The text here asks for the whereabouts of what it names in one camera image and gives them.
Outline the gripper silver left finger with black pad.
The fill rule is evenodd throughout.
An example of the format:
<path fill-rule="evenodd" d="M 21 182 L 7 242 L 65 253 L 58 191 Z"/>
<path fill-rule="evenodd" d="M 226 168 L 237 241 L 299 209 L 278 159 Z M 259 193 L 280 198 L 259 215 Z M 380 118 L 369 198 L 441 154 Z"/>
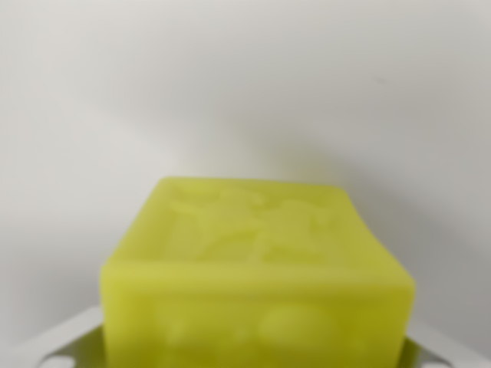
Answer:
<path fill-rule="evenodd" d="M 40 344 L 37 367 L 107 367 L 100 307 L 90 307 L 51 328 Z"/>

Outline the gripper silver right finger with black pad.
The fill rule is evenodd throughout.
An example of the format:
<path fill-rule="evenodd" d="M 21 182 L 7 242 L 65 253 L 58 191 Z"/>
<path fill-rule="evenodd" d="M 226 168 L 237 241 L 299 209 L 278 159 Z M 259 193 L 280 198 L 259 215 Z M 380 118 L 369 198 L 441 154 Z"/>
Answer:
<path fill-rule="evenodd" d="M 488 367 L 487 357 L 421 320 L 410 322 L 407 342 L 416 346 L 417 357 L 412 367 Z"/>

